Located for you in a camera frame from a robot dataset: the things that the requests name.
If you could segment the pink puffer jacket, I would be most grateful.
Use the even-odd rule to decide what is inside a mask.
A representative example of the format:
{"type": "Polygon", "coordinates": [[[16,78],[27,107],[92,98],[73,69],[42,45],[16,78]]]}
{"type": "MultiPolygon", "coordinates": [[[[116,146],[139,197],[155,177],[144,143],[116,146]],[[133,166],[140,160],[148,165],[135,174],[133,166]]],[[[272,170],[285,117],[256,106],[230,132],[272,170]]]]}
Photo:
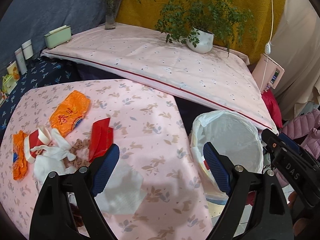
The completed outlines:
{"type": "Polygon", "coordinates": [[[318,109],[295,117],[280,131],[279,135],[286,135],[295,143],[308,151],[315,159],[319,160],[319,115],[318,109]]]}

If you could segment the red paper envelope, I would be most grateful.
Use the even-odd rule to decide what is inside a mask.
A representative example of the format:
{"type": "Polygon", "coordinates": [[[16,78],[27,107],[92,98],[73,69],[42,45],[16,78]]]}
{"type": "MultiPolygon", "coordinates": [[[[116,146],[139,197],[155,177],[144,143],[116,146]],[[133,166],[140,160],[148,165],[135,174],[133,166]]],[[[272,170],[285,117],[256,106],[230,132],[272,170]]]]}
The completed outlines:
{"type": "Polygon", "coordinates": [[[113,144],[113,128],[109,126],[111,118],[104,118],[93,123],[89,140],[88,161],[102,157],[113,144]]]}

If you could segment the pink rabbit print tablecloth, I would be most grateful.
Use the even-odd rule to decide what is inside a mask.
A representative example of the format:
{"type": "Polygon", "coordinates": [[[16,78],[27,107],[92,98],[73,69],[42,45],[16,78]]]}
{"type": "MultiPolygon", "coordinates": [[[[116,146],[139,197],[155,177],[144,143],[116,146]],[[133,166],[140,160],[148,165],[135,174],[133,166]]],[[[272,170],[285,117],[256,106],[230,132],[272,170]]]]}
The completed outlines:
{"type": "Polygon", "coordinates": [[[200,175],[175,100],[130,80],[63,83],[31,89],[21,97],[1,144],[1,204],[24,236],[29,235],[40,185],[33,166],[12,177],[12,136],[49,126],[57,106],[72,92],[87,96],[90,108],[67,141],[86,139],[93,122],[109,118],[120,158],[142,177],[145,198],[131,215],[104,215],[119,239],[205,239],[212,222],[200,175]]]}

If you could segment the pink electronic device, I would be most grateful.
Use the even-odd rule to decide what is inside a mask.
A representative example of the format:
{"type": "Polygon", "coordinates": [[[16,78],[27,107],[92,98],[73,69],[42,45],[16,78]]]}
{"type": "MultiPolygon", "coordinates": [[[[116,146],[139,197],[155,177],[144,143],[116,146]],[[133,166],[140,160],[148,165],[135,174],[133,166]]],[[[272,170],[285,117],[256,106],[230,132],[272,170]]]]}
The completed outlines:
{"type": "Polygon", "coordinates": [[[261,94],[263,94],[270,88],[275,89],[284,73],[284,68],[276,61],[266,54],[261,54],[256,67],[253,69],[252,76],[261,94]]]}

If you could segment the large orange plastic bag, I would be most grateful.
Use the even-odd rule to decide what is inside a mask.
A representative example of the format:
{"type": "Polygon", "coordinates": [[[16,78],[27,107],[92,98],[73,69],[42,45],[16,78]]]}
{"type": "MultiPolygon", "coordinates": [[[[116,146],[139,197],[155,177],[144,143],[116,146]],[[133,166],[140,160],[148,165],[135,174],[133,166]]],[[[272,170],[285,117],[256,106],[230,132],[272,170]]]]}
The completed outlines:
{"type": "Polygon", "coordinates": [[[49,118],[51,128],[56,128],[65,137],[82,122],[90,103],[85,94],[77,90],[72,91],[49,118]]]}

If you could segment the dark red velvet scrunchie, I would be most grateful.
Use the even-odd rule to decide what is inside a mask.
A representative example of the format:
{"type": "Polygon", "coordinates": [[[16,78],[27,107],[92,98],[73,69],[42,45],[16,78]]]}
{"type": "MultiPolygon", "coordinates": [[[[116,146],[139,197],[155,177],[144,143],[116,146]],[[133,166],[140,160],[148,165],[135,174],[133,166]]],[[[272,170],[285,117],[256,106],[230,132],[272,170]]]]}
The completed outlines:
{"type": "Polygon", "coordinates": [[[74,204],[70,204],[70,207],[71,207],[71,211],[72,211],[72,215],[73,215],[76,227],[77,228],[82,227],[84,223],[80,214],[80,210],[74,204]]]}

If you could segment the white paper napkin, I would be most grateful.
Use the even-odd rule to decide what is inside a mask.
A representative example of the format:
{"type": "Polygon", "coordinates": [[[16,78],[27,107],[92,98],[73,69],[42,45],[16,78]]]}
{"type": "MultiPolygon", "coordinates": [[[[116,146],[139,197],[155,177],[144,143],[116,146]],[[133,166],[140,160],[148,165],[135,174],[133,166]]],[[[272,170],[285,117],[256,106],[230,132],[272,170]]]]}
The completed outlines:
{"type": "Polygon", "coordinates": [[[124,160],[119,160],[103,192],[95,201],[100,211],[112,215],[132,215],[139,208],[146,192],[143,177],[124,160]]]}

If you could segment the cream orange printed box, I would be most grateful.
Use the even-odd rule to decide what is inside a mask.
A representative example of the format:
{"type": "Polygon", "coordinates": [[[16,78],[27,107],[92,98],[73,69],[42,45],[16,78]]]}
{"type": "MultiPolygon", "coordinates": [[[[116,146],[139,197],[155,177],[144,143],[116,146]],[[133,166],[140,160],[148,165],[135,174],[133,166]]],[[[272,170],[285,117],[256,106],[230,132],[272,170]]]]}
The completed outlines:
{"type": "Polygon", "coordinates": [[[12,75],[15,81],[18,81],[20,79],[20,74],[18,70],[18,66],[16,61],[12,61],[7,66],[7,71],[9,75],[12,75]]]}

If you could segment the navy floral cloth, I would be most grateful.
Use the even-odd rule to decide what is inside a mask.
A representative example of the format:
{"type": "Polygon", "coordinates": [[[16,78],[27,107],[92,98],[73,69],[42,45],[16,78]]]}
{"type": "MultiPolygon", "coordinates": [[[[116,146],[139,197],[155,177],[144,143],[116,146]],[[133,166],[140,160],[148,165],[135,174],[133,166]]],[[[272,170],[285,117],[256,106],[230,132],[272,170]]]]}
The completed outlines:
{"type": "Polygon", "coordinates": [[[27,91],[33,88],[79,80],[80,74],[76,66],[68,61],[55,61],[47,57],[36,60],[34,66],[20,77],[17,86],[1,105],[1,137],[4,136],[9,120],[20,98],[27,91]]]}

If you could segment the potted green plant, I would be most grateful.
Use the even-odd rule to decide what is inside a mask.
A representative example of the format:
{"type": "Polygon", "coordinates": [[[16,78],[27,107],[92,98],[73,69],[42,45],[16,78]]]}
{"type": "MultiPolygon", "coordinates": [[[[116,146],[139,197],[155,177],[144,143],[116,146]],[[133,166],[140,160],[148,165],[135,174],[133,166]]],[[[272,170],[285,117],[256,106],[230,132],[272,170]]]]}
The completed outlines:
{"type": "Polygon", "coordinates": [[[166,0],[159,15],[155,29],[166,34],[167,43],[190,42],[198,47],[198,35],[204,32],[213,34],[229,48],[235,43],[242,45],[246,33],[252,40],[258,34],[253,12],[237,6],[233,0],[166,0]]]}

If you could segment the white cloth glove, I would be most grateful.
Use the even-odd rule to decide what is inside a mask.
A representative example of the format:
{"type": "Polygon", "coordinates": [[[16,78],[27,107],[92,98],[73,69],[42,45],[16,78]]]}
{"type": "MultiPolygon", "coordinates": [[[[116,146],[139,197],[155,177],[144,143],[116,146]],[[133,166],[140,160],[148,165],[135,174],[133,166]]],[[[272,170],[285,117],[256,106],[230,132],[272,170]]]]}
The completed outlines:
{"type": "Polygon", "coordinates": [[[40,151],[35,158],[34,163],[34,177],[41,184],[44,183],[48,174],[52,171],[57,172],[58,175],[71,174],[76,171],[76,168],[72,165],[66,167],[64,159],[73,161],[76,159],[76,155],[71,153],[71,145],[67,140],[60,134],[59,130],[52,128],[51,137],[55,142],[54,146],[40,145],[31,148],[34,151],[40,151]]]}

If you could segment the small green white box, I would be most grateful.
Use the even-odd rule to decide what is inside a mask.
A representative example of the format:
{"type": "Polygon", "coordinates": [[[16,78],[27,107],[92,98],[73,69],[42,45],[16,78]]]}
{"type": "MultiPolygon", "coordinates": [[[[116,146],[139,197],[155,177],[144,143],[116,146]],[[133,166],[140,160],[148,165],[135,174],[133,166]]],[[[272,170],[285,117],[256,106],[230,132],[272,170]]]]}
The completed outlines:
{"type": "Polygon", "coordinates": [[[12,75],[7,74],[6,76],[3,77],[2,91],[5,94],[10,94],[14,90],[16,85],[17,85],[16,80],[12,75]]]}

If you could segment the small orange plastic bag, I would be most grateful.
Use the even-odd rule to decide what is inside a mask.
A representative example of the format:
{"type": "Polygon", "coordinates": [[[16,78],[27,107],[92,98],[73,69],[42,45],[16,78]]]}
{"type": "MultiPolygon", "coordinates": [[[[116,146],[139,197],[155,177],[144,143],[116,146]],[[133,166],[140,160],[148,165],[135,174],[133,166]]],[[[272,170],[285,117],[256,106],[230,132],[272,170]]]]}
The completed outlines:
{"type": "Polygon", "coordinates": [[[13,138],[13,164],[12,175],[14,180],[21,180],[28,172],[28,162],[24,156],[24,139],[27,134],[23,131],[12,136],[13,138]]]}

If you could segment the beige dotted scrunchie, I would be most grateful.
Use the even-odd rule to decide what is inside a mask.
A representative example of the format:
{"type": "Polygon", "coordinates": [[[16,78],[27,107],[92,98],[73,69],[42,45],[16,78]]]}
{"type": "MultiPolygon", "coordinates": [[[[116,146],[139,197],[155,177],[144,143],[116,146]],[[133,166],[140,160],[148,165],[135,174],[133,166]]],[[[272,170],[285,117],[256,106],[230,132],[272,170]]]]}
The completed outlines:
{"type": "Polygon", "coordinates": [[[67,168],[74,167],[76,169],[82,167],[82,166],[89,166],[89,161],[85,158],[82,158],[78,156],[78,152],[84,148],[89,148],[89,139],[80,140],[77,139],[74,145],[71,147],[70,153],[75,156],[73,160],[68,160],[68,158],[64,159],[64,164],[67,168]]]}

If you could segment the red paper cup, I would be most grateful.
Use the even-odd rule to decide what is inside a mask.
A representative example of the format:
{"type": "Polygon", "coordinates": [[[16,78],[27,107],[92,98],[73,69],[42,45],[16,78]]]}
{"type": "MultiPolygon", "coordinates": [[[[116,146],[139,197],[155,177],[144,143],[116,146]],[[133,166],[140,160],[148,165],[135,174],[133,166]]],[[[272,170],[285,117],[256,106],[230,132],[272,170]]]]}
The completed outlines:
{"type": "Polygon", "coordinates": [[[52,141],[52,137],[48,129],[39,126],[35,131],[27,135],[24,139],[24,156],[28,163],[34,163],[36,156],[42,153],[42,150],[33,150],[36,146],[48,146],[52,141]]]}

